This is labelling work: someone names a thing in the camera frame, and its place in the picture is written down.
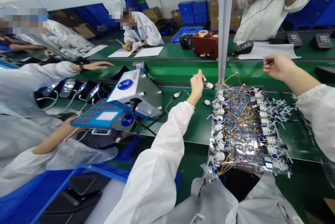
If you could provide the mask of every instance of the metal pole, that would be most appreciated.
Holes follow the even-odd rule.
[[[219,84],[223,84],[226,71],[231,6],[232,0],[219,0]]]
[[[72,59],[71,57],[65,55],[63,52],[60,52],[58,49],[56,49],[53,46],[47,44],[43,39],[39,38],[38,36],[36,36],[34,34],[27,34],[27,36],[34,39],[36,42],[40,43],[41,45],[43,45],[48,50],[52,50],[55,54],[59,55],[64,60],[68,60],[69,58]]]

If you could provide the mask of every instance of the blue logo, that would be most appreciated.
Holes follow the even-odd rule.
[[[130,86],[132,86],[132,84],[133,84],[133,81],[130,80],[130,79],[123,80],[118,84],[118,89],[119,90],[126,90]]]
[[[122,126],[130,126],[134,121],[134,118],[132,115],[125,115],[122,119],[121,119],[121,125]]]

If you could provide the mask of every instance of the black watch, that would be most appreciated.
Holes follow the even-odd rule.
[[[79,64],[79,69],[80,69],[81,72],[88,71],[87,69],[84,68],[83,64]]]

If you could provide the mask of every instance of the blue plastic crate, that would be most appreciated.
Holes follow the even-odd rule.
[[[195,23],[206,23],[208,21],[207,0],[194,1],[192,9]]]
[[[174,35],[174,37],[171,39],[171,42],[173,44],[179,44],[179,37],[185,35],[185,34],[195,34],[203,29],[203,26],[194,26],[194,27],[182,27],[177,34]]]
[[[194,23],[192,3],[193,2],[190,1],[190,2],[181,2],[181,3],[178,4],[183,24]]]

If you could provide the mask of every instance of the paper sheet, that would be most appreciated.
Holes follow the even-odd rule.
[[[238,58],[240,60],[246,59],[258,59],[261,60],[264,57],[267,57],[271,54],[285,54],[291,59],[298,59],[301,57],[297,57],[294,52],[293,44],[269,44],[269,42],[253,42],[254,46],[252,51],[249,54],[239,55]]]
[[[108,57],[128,57],[133,51],[126,51],[125,49],[119,49]]]
[[[163,47],[154,47],[154,48],[144,48],[142,49],[135,57],[150,57],[154,55],[159,55]]]
[[[83,57],[86,58],[86,57],[90,57],[92,56],[93,54],[97,53],[98,51],[106,48],[108,45],[98,45],[96,47],[94,47],[93,49],[91,49],[89,52],[87,52]]]

